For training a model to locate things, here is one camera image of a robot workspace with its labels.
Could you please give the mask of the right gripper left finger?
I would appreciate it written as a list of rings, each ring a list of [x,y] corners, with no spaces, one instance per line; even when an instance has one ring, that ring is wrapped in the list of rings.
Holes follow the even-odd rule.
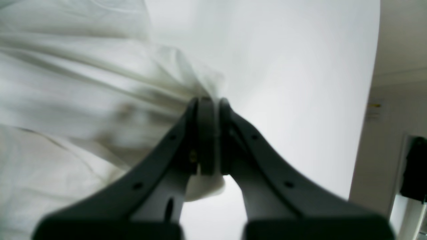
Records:
[[[215,105],[193,98],[152,152],[125,176],[44,217],[34,240],[181,240],[192,175],[215,173]]]

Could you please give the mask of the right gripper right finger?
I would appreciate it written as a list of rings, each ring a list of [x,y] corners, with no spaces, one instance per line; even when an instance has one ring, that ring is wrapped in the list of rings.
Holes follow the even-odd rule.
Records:
[[[241,189],[243,240],[393,240],[388,221],[312,182],[262,134],[219,103],[220,170]]]

